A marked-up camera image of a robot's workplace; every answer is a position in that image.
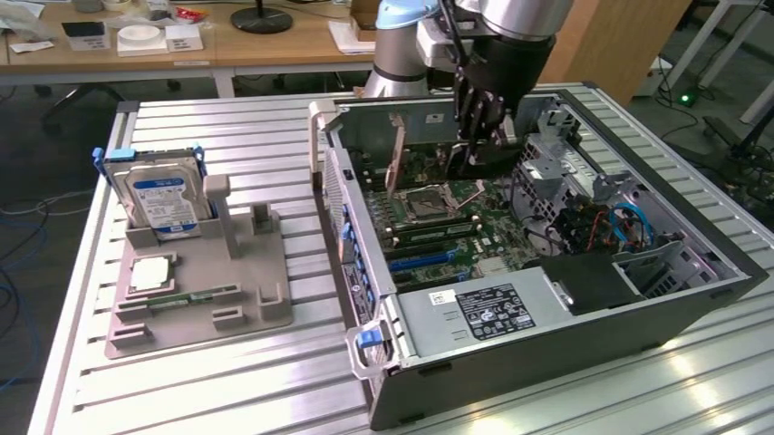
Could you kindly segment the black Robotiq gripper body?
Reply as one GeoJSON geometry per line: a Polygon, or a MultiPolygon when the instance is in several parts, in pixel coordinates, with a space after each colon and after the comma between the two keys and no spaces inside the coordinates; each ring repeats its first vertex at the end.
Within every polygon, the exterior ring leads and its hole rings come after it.
{"type": "Polygon", "coordinates": [[[507,37],[478,39],[469,60],[469,83],[493,93],[515,109],[534,89],[555,45],[555,37],[522,41],[507,37]]]}

